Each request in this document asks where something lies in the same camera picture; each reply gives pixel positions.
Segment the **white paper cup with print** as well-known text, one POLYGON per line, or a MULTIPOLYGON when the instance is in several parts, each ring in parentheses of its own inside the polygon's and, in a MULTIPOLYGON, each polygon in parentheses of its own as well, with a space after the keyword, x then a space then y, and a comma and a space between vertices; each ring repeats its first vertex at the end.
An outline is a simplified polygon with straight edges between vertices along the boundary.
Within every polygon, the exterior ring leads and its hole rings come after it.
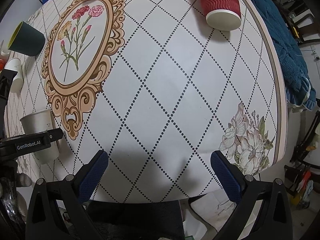
MULTIPOLYGON (((53 129, 52 115, 49 109, 28 114, 20 119, 23 130, 27 135, 42 135, 53 129)), ((34 152, 36 159, 41 165, 54 161, 59 157, 57 143, 51 142, 50 147, 34 152)))

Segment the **small white paper cup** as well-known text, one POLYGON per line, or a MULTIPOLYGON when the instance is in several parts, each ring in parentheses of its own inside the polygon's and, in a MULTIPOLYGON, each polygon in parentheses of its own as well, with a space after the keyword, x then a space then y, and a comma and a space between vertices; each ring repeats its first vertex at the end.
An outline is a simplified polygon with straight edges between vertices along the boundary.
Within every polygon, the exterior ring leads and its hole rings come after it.
POLYGON ((21 60, 16 57, 10 59, 4 69, 14 72, 10 92, 19 93, 24 84, 21 60))

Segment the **dark green cup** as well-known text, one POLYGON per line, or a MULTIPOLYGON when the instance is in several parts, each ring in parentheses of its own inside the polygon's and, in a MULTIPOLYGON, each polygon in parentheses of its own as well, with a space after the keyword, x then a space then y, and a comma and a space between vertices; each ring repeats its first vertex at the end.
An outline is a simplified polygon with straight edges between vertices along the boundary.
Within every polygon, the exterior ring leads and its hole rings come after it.
POLYGON ((8 49, 27 56, 36 56, 43 49, 45 42, 43 33, 22 21, 11 36, 8 49))

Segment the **red corrugated paper cup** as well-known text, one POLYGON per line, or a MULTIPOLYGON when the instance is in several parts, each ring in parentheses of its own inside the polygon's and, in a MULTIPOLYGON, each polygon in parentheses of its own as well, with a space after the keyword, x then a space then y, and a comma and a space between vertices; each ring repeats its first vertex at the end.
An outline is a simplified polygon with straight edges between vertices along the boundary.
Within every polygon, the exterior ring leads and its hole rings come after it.
POLYGON ((218 30, 233 31, 241 25, 239 0, 200 0, 207 24, 218 30))

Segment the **teal quilted blanket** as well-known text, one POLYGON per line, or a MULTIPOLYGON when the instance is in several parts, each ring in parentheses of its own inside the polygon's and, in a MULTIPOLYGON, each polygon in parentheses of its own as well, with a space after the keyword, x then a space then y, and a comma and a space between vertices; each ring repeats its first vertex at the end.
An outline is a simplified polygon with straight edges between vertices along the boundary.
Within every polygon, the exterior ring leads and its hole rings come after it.
POLYGON ((316 90, 297 42, 272 0, 251 0, 268 29, 278 55, 286 87, 286 98, 292 107, 312 111, 317 105, 316 90))

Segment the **patterned floral tablecloth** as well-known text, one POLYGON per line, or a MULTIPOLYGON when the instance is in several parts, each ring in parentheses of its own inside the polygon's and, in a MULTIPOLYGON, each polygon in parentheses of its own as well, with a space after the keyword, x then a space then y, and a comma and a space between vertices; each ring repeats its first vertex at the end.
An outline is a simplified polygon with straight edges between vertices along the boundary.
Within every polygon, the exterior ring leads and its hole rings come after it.
POLYGON ((200 0, 15 2, 1 37, 24 21, 46 45, 11 54, 24 84, 9 98, 6 130, 22 134, 22 118, 47 109, 64 132, 55 160, 25 155, 19 171, 56 181, 104 150, 110 164, 92 198, 150 203, 218 189, 215 150, 246 174, 275 165, 287 127, 281 67, 254 4, 239 4, 240 26, 220 31, 200 0))

